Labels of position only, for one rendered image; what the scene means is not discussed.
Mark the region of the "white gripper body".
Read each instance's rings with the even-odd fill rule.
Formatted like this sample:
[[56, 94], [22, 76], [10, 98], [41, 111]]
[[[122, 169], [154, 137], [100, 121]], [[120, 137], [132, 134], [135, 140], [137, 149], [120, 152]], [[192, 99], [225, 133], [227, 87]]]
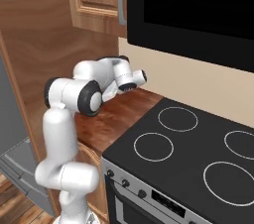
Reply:
[[116, 81], [113, 81], [102, 93], [102, 101], [107, 102], [111, 99], [113, 99], [118, 92], [118, 86], [116, 84]]

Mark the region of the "tall wooden side panel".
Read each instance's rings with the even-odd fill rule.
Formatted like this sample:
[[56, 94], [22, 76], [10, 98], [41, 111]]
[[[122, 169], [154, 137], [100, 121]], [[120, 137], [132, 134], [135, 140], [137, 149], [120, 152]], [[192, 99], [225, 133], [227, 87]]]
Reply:
[[38, 162], [46, 157], [44, 86], [81, 60], [114, 56], [114, 36], [72, 25], [68, 0], [0, 0], [0, 53]]

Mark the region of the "black hob stove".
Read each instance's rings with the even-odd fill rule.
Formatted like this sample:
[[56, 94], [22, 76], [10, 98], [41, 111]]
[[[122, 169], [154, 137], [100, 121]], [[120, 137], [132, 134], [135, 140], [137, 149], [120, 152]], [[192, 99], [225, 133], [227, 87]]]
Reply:
[[109, 169], [181, 224], [254, 224], [254, 128], [164, 98], [103, 152]]

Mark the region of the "wooden base cupboard door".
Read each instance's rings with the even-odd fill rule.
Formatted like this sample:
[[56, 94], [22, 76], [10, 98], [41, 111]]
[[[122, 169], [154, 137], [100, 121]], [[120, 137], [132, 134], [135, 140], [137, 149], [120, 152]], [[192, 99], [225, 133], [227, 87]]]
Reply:
[[[76, 160], [78, 162], [97, 166], [101, 171], [101, 160], [94, 150], [79, 143], [79, 152]], [[109, 224], [106, 191], [102, 176], [99, 177], [99, 184], [96, 189], [87, 195], [87, 202], [91, 210], [98, 216], [102, 224]]]

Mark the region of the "black microwave oven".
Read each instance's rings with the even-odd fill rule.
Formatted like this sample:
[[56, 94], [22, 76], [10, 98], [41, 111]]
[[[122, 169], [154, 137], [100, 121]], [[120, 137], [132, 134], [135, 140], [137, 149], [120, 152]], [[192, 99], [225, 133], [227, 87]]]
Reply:
[[254, 72], [254, 0], [127, 0], [127, 40]]

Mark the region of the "black oven door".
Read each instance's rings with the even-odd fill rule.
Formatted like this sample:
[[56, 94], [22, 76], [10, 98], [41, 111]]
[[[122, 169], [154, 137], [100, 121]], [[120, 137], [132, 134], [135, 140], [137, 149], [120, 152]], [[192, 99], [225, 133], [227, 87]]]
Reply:
[[120, 193], [113, 179], [104, 178], [110, 224], [181, 224], [127, 189]]

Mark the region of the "wooden wall cupboard door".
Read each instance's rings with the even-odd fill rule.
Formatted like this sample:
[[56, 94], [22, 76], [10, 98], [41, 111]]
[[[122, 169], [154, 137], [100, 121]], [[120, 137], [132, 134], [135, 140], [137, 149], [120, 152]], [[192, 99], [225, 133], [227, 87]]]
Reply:
[[[72, 24], [81, 29], [127, 37], [127, 24], [119, 25], [117, 0], [69, 0]], [[127, 20], [127, 0], [123, 0]]]

